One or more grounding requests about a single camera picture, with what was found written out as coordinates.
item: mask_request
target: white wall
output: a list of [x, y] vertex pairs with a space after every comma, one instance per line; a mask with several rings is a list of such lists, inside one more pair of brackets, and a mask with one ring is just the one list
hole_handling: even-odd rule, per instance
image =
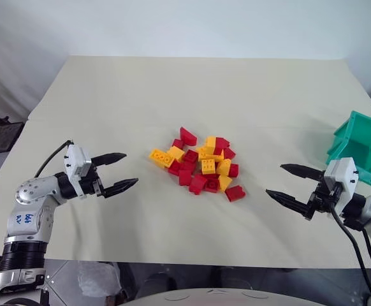
[[68, 54], [346, 58], [371, 95], [371, 0], [0, 1], [0, 114], [25, 119]]

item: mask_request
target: table surface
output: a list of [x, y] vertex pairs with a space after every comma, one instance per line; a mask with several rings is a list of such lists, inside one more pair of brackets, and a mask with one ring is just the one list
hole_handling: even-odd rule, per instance
[[[355, 268], [350, 241], [333, 219], [316, 213], [308, 222], [265, 193], [306, 202], [316, 183], [279, 165], [324, 169], [333, 132], [351, 110], [371, 116], [371, 100], [344, 61], [70, 57], [0, 170], [0, 253], [15, 189], [72, 138], [92, 156], [127, 153], [99, 167], [105, 187], [140, 180], [118, 196], [57, 208], [48, 258]], [[231, 142], [243, 200], [195, 196], [149, 161], [153, 148], [170, 147], [180, 126], [200, 143], [209, 135]], [[62, 154], [42, 175], [58, 171]], [[369, 195], [371, 187], [360, 182], [356, 191]]]

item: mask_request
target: yellow lego brick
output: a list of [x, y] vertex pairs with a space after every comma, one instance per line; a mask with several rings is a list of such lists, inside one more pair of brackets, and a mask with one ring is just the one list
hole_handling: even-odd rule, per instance
[[212, 154], [208, 154], [208, 153], [205, 153], [205, 152], [199, 152], [198, 153], [198, 161], [203, 161], [204, 159], [215, 159], [214, 158], [215, 155], [212, 155]]
[[200, 152], [206, 152], [206, 151], [207, 151], [207, 148], [206, 148], [205, 146], [198, 147], [198, 148], [196, 148], [196, 151], [197, 151], [198, 153], [200, 153]]
[[217, 167], [217, 174], [228, 175], [230, 167], [231, 167], [231, 160], [224, 159], [223, 161], [219, 163]]
[[203, 174], [215, 174], [215, 160], [204, 159], [201, 161], [201, 172]]
[[176, 146], [172, 146], [169, 151], [167, 151], [167, 154], [171, 157], [174, 157], [176, 161], [181, 161], [185, 152], [182, 149], [177, 148]]
[[224, 160], [224, 150], [221, 150], [221, 155], [213, 155], [215, 162], [220, 163]]
[[205, 152], [208, 154], [213, 154], [215, 150], [215, 136], [209, 136], [205, 140]]
[[222, 192], [225, 192], [225, 190], [227, 189], [227, 187], [231, 184], [232, 182], [232, 178], [230, 177], [227, 177], [226, 175], [220, 175], [218, 177], [218, 180], [219, 180], [219, 189], [222, 191]]
[[161, 168], [170, 167], [174, 161], [174, 157], [171, 157], [170, 155], [159, 149], [153, 149], [153, 151], [149, 155], [149, 158]]

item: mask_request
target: handwritten label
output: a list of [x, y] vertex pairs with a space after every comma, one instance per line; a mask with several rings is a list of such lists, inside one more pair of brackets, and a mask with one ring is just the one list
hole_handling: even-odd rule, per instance
[[32, 214], [25, 214], [24, 223], [31, 223], [31, 218], [34, 217]]
[[17, 222], [19, 225], [21, 225], [23, 223], [23, 219], [24, 219], [24, 223], [29, 224], [29, 223], [32, 223], [33, 217], [34, 217], [34, 214], [25, 214], [24, 216], [23, 215], [16, 215], [15, 216], [15, 222]]

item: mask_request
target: red lego brick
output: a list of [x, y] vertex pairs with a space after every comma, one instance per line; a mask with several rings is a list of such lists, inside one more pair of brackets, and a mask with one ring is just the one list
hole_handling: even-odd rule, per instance
[[246, 195], [245, 191], [239, 185], [228, 188], [227, 190], [225, 190], [225, 194], [230, 202], [242, 199]]
[[213, 173], [213, 174], [203, 174], [203, 176], [204, 176], [206, 179], [218, 179], [219, 174], [216, 174], [216, 173]]
[[181, 164], [178, 161], [174, 160], [171, 166], [168, 168], [168, 173], [178, 176], [178, 172], [180, 171], [180, 169]]
[[230, 148], [224, 149], [224, 158], [233, 159], [235, 157], [235, 152], [232, 151]]
[[179, 149], [184, 148], [184, 142], [181, 139], [174, 139], [173, 144], [171, 145], [172, 147], [177, 147]]
[[217, 178], [209, 178], [205, 184], [204, 190], [210, 193], [217, 193], [219, 189], [219, 180]]
[[222, 148], [222, 149], [228, 148], [229, 147], [229, 141], [227, 141], [227, 139], [225, 139], [225, 138], [217, 137], [215, 139], [215, 147], [216, 148]]
[[239, 174], [239, 165], [238, 164], [231, 164], [229, 167], [228, 176], [229, 177], [237, 177]]
[[196, 163], [197, 160], [198, 160], [198, 153], [193, 150], [188, 150], [183, 156], [183, 161], [187, 161], [189, 163]]
[[184, 161], [183, 163], [181, 163], [180, 170], [190, 170], [191, 172], [194, 172], [196, 167], [197, 167], [196, 163], [189, 163], [188, 161]]
[[221, 155], [221, 152], [222, 152], [222, 150], [223, 150], [223, 148], [215, 148], [214, 149], [214, 153], [213, 153], [213, 155]]
[[190, 186], [192, 179], [190, 170], [180, 170], [178, 172], [178, 183], [180, 186]]
[[197, 137], [195, 137], [183, 127], [180, 128], [180, 138], [185, 145], [194, 146], [197, 144]]
[[195, 175], [193, 180], [191, 181], [190, 187], [188, 190], [195, 195], [199, 195], [201, 191], [204, 189], [205, 184], [207, 183], [207, 179], [202, 175]]

